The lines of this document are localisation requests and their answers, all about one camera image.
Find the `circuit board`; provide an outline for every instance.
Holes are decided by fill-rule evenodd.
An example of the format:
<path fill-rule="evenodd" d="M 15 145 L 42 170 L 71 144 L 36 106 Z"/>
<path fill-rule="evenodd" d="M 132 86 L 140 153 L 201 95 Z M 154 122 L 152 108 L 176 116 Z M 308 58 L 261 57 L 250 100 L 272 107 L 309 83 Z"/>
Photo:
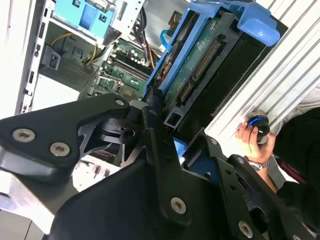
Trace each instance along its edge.
<path fill-rule="evenodd" d="M 142 61 L 144 59 L 145 53 L 141 49 L 131 42 L 118 39 L 108 61 L 101 66 L 103 73 L 95 94 L 115 93 L 127 101 L 142 99 L 149 76 L 141 72 L 143 68 L 149 68 Z"/>
<path fill-rule="evenodd" d="M 142 98 L 144 94 L 144 87 L 146 82 L 122 71 L 121 69 L 117 68 L 116 66 L 108 66 L 107 73 L 110 76 L 115 78 L 121 79 L 125 85 L 137 90 L 136 97 Z"/>
<path fill-rule="evenodd" d="M 141 49 L 134 47 L 132 43 L 129 43 L 121 38 L 119 38 L 116 53 L 125 54 L 127 59 L 130 59 L 134 63 L 145 65 L 145 53 Z"/>
<path fill-rule="evenodd" d="M 181 101 L 186 100 L 186 97 L 192 89 L 189 84 L 190 79 L 193 78 L 194 81 L 198 81 L 199 76 L 205 69 L 209 60 L 218 50 L 220 46 L 219 42 L 215 42 L 214 39 L 217 38 L 216 32 L 220 25 L 220 19 L 216 17 L 207 22 L 202 33 L 190 50 L 189 55 L 186 57 L 180 70 L 176 74 L 170 87 L 164 95 L 163 109 L 165 111 L 170 110 L 170 104 L 173 102 L 173 100 L 177 100 L 177 98 L 180 98 Z"/>

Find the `silver screw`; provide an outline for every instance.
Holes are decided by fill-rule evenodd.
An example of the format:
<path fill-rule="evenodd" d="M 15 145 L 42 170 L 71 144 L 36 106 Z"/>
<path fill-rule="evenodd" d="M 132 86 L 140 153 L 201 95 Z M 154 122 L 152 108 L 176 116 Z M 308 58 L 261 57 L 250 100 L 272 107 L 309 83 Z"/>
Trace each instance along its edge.
<path fill-rule="evenodd" d="M 213 139 L 213 138 L 210 138 L 210 141 L 211 141 L 214 145 L 217 145 L 217 144 L 218 144 L 218 142 L 217 142 L 215 139 Z"/>
<path fill-rule="evenodd" d="M 158 115 L 158 113 L 153 109 L 150 109 L 149 112 L 152 113 L 153 115 L 156 115 L 156 116 Z"/>
<path fill-rule="evenodd" d="M 185 214 L 187 211 L 187 206 L 185 202 L 179 198 L 174 196 L 171 198 L 171 208 L 177 213 L 177 214 Z"/>
<path fill-rule="evenodd" d="M 240 231 L 245 235 L 248 239 L 252 239 L 254 233 L 251 230 L 251 227 L 245 221 L 239 221 L 238 223 Z"/>
<path fill-rule="evenodd" d="M 301 240 L 301 238 L 300 237 L 298 237 L 297 235 L 292 235 L 292 238 L 293 238 L 293 240 Z"/>
<path fill-rule="evenodd" d="M 125 103 L 123 102 L 123 101 L 121 101 L 121 100 L 115 100 L 115 102 L 117 103 L 117 104 L 119 104 L 120 106 L 123 106 L 123 105 L 125 105 Z"/>
<path fill-rule="evenodd" d="M 21 143 L 29 143 L 36 138 L 36 134 L 27 128 L 19 128 L 12 133 L 14 140 Z"/>
<path fill-rule="evenodd" d="M 50 146 L 50 152 L 56 157 L 65 157 L 70 153 L 70 147 L 64 142 L 55 142 Z"/>
<path fill-rule="evenodd" d="M 245 161 L 244 161 L 241 157 L 239 157 L 239 156 L 238 156 L 236 159 L 237 159 L 238 162 L 241 163 L 241 164 L 244 164 L 244 163 L 245 163 Z"/>

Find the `black knob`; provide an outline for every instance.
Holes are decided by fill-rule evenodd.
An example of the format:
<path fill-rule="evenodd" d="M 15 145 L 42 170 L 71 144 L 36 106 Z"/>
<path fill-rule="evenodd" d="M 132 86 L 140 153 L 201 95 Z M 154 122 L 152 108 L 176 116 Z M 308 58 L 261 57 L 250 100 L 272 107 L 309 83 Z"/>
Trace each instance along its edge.
<path fill-rule="evenodd" d="M 263 115 L 256 115 L 251 117 L 248 120 L 248 127 L 249 126 L 258 128 L 258 143 L 261 142 L 262 138 L 270 132 L 269 120 L 266 116 Z"/>

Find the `human hand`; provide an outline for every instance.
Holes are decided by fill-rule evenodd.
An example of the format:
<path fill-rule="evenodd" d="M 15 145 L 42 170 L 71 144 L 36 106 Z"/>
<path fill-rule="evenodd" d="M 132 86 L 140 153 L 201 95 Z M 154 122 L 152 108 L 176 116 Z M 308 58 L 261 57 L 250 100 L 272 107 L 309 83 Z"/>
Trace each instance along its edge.
<path fill-rule="evenodd" d="M 259 146 L 257 143 L 258 128 L 256 126 L 247 126 L 248 123 L 244 122 L 236 131 L 235 137 L 239 140 L 248 160 L 264 164 L 274 150 L 276 135 L 269 132 L 266 143 Z"/>

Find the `wristwatch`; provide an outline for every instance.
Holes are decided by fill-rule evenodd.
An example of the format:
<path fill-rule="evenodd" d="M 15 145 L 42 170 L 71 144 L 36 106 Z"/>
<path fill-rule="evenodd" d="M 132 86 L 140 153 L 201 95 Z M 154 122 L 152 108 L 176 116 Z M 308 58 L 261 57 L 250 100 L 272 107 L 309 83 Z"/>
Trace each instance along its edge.
<path fill-rule="evenodd" d="M 250 160 L 247 160 L 247 161 L 251 165 L 251 167 L 256 171 L 261 171 L 262 169 L 267 168 L 271 163 L 270 159 L 265 163 L 258 163 L 258 162 L 250 161 Z"/>

